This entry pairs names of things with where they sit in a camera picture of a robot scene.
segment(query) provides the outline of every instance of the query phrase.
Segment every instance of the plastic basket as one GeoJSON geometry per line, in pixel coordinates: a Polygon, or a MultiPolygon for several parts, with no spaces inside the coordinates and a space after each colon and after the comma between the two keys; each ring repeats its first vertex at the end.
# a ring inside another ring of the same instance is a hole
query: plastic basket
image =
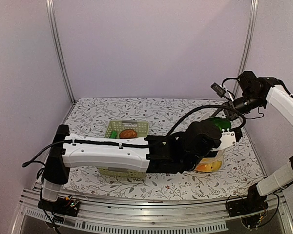
{"type": "MultiPolygon", "coordinates": [[[[104,138],[109,138],[113,131],[117,131],[117,139],[119,139],[119,133],[125,129],[135,130],[137,132],[137,137],[147,137],[149,123],[146,121],[111,120],[108,124],[104,138]]],[[[143,178],[146,176],[145,172],[119,168],[98,168],[98,171],[103,175],[109,176],[122,176],[131,178],[143,178]]]]}

